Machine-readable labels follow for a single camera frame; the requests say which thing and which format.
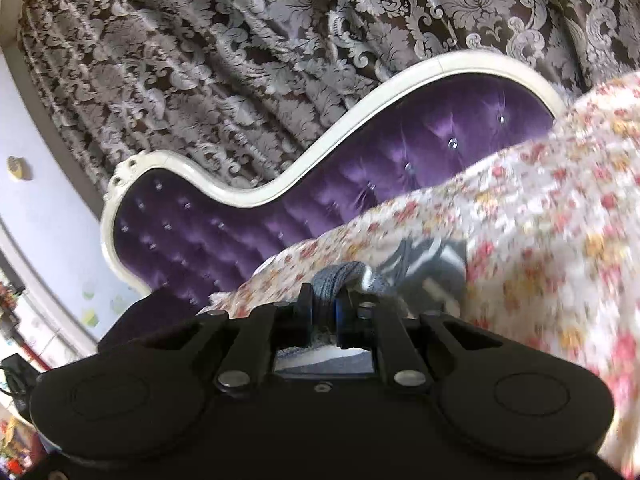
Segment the floral bed cover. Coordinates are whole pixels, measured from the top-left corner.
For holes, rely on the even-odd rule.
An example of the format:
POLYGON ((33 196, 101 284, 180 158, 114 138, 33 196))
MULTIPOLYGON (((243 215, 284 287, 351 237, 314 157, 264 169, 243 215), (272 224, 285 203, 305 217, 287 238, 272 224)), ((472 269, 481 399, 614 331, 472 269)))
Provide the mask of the floral bed cover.
POLYGON ((639 473, 639 77, 582 96, 536 141, 286 248, 213 310, 244 318, 332 263, 377 266, 404 238, 463 240, 465 322, 581 365, 610 388, 601 456, 639 473))

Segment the brown silver damask curtain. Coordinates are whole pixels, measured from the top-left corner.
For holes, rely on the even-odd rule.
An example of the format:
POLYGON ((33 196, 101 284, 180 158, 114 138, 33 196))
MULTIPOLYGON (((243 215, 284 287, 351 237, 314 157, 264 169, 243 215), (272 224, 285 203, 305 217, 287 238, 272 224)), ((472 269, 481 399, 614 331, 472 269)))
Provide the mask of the brown silver damask curtain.
POLYGON ((142 151, 274 179, 427 58, 500 52, 577 96, 639 66, 639 0, 23 0, 18 45, 99 190, 142 151))

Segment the purple tufted headboard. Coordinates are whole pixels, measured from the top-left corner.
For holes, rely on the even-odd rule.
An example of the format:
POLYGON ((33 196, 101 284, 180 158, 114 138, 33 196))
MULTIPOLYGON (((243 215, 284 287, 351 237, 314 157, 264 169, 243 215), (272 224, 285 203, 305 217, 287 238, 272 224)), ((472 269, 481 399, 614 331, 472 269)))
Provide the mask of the purple tufted headboard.
POLYGON ((543 136, 565 110, 525 63, 465 50, 390 78, 258 188, 232 188, 170 151, 130 156, 108 184, 101 245, 141 299, 99 349, 192 318, 283 249, 543 136))

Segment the grey white striped sweater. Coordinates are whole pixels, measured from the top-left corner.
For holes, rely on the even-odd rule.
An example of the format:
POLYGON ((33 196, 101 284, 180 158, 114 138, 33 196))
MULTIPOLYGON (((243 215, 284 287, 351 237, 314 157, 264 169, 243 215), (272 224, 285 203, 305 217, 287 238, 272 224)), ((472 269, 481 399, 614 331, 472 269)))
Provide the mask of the grey white striped sweater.
MULTIPOLYGON (((466 294, 468 254, 464 240, 406 237, 378 266, 361 261, 332 264, 311 279, 314 306, 329 310, 341 292, 388 299, 404 318, 422 313, 458 316, 466 294)), ((274 369, 309 375, 369 374, 373 358, 363 349, 341 350, 326 328, 307 348, 278 353, 274 369)))

